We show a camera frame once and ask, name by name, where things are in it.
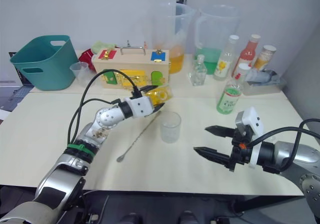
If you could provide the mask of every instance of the green liquid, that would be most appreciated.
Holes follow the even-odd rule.
[[[221,114],[230,114],[233,111],[240,95],[241,91],[232,87],[226,88],[221,95],[218,104],[216,105],[216,110]]]
[[[221,50],[216,48],[197,48],[195,51],[194,59],[197,59],[199,54],[204,55],[204,65],[207,69],[207,74],[213,74],[216,70],[217,63],[221,54]]]

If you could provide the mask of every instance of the black cable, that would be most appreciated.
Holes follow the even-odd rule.
[[[70,138],[68,138],[68,144],[70,143],[73,143],[77,137],[77,134],[78,134],[78,130],[79,130],[79,124],[80,124],[80,116],[81,116],[81,110],[82,110],[82,106],[83,106],[83,103],[84,103],[84,100],[85,100],[85,97],[86,97],[86,94],[88,92],[88,89],[89,87],[91,86],[91,84],[102,74],[104,73],[108,73],[108,72],[115,72],[115,73],[119,73],[121,74],[122,76],[124,76],[131,84],[132,84],[132,87],[133,87],[133,92],[137,92],[139,91],[139,89],[137,88],[137,86],[135,85],[135,83],[131,80],[131,78],[129,76],[127,76],[125,73],[123,73],[122,71],[119,71],[117,69],[105,69],[103,71],[100,71],[99,73],[97,73],[88,83],[88,85],[86,86],[86,88],[84,89],[84,92],[82,94],[82,97],[81,97],[81,101],[80,101],[80,104],[79,104],[79,108],[78,108],[78,114],[77,114],[77,119],[76,119],[76,125],[75,125],[75,130],[74,130],[74,134],[73,134],[73,137],[72,139],[70,140]]]
[[[305,133],[305,134],[308,134],[310,136],[313,136],[314,138],[320,139],[320,134],[317,134],[317,133],[315,133],[313,131],[310,131],[310,130],[307,130],[307,129],[303,129],[303,128],[300,128],[300,127],[295,127],[295,126],[287,126],[287,127],[282,127],[282,128],[278,128],[278,129],[275,129],[275,130],[267,132],[266,134],[260,136],[259,138],[249,142],[246,145],[246,147],[247,148],[252,148],[255,145],[259,144],[260,142],[264,141],[265,139],[267,139],[267,138],[269,138],[269,137],[271,137],[271,136],[273,136],[275,134],[282,133],[282,132],[289,132],[289,131]]]
[[[306,123],[310,123],[310,122],[320,123],[320,119],[318,119],[318,118],[306,119],[300,123],[299,128],[303,128]],[[285,170],[287,170],[291,166],[291,164],[294,162],[296,155],[297,155],[301,135],[302,135],[302,133],[300,131],[296,134],[291,155],[290,155],[289,159],[287,160],[287,162],[282,167],[279,168],[280,172],[284,172]]]
[[[99,102],[103,102],[103,103],[107,103],[107,104],[112,104],[111,102],[106,101],[106,100],[102,100],[102,99],[98,99],[98,98],[91,98],[91,99],[86,100],[86,101],[82,104],[82,107],[83,107],[85,104],[87,104],[87,103],[89,103],[89,102],[92,102],[92,101],[99,101]],[[67,138],[68,138],[68,139],[67,139],[67,140],[68,140],[68,144],[70,143],[69,140],[70,140],[70,135],[71,135],[71,129],[72,129],[72,126],[73,126],[73,124],[74,124],[74,120],[75,120],[78,112],[79,112],[79,107],[77,108],[77,110],[76,110],[75,113],[73,114],[73,117],[71,118],[71,121],[70,121],[70,124],[69,124],[68,137],[67,137]]]

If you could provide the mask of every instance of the white wall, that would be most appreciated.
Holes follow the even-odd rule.
[[[8,52],[38,36],[69,35],[77,50],[86,50],[97,40],[126,45],[129,39],[131,45],[141,45],[140,22],[147,8],[175,1],[0,0],[0,81],[19,84]]]
[[[284,74],[284,93],[303,119],[320,118],[320,25]],[[320,133],[320,123],[308,127]]]
[[[257,51],[263,45],[274,45],[277,51],[270,66],[281,75],[320,22],[320,0],[187,0],[187,4],[196,9],[212,4],[238,7],[242,12],[238,54],[251,34],[260,34]]]

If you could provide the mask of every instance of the teal plastic basket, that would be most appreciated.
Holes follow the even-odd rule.
[[[39,36],[10,59],[11,63],[38,89],[62,90],[75,79],[69,67],[78,61],[67,35]]]

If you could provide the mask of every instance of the metal handle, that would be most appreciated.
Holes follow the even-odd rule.
[[[123,49],[142,49],[144,55],[146,55],[146,49],[143,46],[124,46],[120,48],[121,55],[123,55]]]

